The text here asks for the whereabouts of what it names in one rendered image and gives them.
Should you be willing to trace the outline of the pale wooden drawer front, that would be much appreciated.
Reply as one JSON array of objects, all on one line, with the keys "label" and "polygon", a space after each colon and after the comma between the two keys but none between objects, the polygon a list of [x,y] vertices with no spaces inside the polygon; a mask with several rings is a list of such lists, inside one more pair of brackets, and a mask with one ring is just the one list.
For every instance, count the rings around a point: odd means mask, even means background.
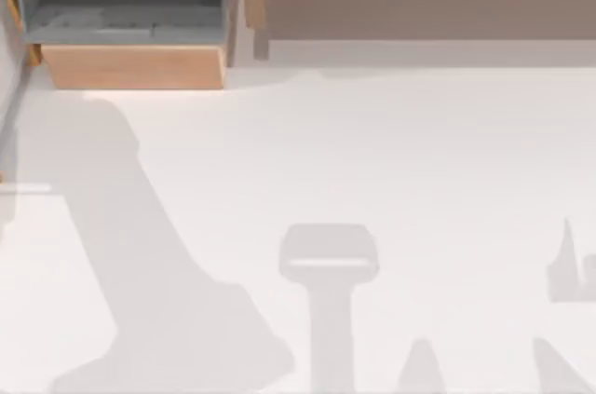
[{"label": "pale wooden drawer front", "polygon": [[221,89],[227,48],[203,45],[43,45],[61,89]]}]

